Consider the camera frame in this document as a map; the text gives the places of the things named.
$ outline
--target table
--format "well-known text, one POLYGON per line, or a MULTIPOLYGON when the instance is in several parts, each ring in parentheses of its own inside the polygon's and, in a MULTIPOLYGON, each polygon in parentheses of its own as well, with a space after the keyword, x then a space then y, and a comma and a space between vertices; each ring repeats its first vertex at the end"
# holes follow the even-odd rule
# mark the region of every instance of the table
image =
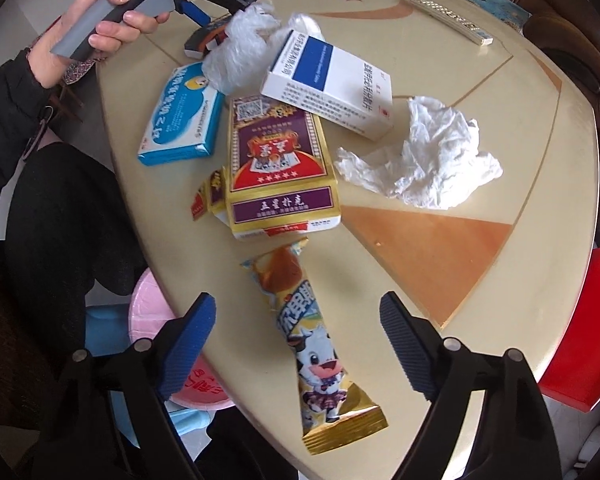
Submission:
MULTIPOLYGON (((589 260, 598 163, 593 112, 570 80, 512 28, 464 0, 435 0, 496 39, 473 43, 408 0, 273 0, 280 16, 310 13, 325 37, 392 76, 396 125, 406 98, 425 94, 480 125, 480 148, 504 175, 447 212, 423 212, 339 184, 342 224, 310 235, 302 254, 340 358, 378 402, 389 428, 311 456, 301 440, 296 367, 239 263, 288 238, 233 239, 213 215, 198 222, 196 188, 226 163, 224 134, 211 158, 152 168, 136 159, 171 71, 189 60, 192 23, 172 16, 100 67, 104 114, 118 179, 145 254, 170 305, 184 313, 201 291, 218 304, 205 346, 228 393, 269 441, 312 480, 388 480, 429 407, 404 376, 379 323, 380 297, 396 290, 411 312, 446 312, 442 329, 474 351, 523 350, 539 378, 566 329, 589 260)), ((224 10, 200 2, 212 16, 224 10)), ((323 122, 332 153, 364 155, 371 142, 323 122)), ((221 123, 226 131, 226 113, 221 123)), ((474 395, 448 476, 463 468, 480 412, 474 395)))

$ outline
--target gray handle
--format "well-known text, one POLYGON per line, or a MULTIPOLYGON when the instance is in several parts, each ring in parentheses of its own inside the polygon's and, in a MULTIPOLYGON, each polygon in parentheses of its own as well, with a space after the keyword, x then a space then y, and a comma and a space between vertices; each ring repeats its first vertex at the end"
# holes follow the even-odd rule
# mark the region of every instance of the gray handle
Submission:
MULTIPOLYGON (((120 7, 122 6, 116 6, 108 0, 97 0, 64 35, 64 38, 56 43, 51 52, 78 61, 86 60, 93 52, 88 39, 94 33, 96 25, 107 17, 110 17, 109 21, 120 22, 124 12, 116 11, 128 10, 120 7)), ((163 12, 175 10, 175 2, 173 0, 143 0, 135 6, 135 10, 147 16, 157 16, 163 12)))

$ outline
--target wrist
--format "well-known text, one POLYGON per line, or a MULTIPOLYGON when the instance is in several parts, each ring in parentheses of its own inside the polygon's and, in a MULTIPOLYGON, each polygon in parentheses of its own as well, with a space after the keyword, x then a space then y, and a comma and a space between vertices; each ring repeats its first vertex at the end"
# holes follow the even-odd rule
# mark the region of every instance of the wrist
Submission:
POLYGON ((58 22, 42 35, 27 56, 31 71, 43 88, 58 84, 72 63, 70 59, 51 53, 61 37, 61 23, 58 22))

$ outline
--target white tissue paper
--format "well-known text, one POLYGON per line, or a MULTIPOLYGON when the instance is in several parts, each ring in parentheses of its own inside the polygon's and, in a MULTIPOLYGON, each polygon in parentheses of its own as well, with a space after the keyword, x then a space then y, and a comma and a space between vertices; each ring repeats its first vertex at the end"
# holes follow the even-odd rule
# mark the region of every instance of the white tissue paper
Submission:
POLYGON ((498 160, 478 151, 478 123, 431 97, 409 100, 409 137, 364 159, 338 149, 335 166, 345 180, 428 209, 449 209, 478 186, 502 175, 498 160))
POLYGON ((227 38, 205 57, 202 65, 211 86, 226 95, 237 90, 259 93, 267 68, 292 29, 324 40, 310 16, 293 14, 282 25, 273 12, 271 3, 258 1, 235 13, 224 31, 227 38))

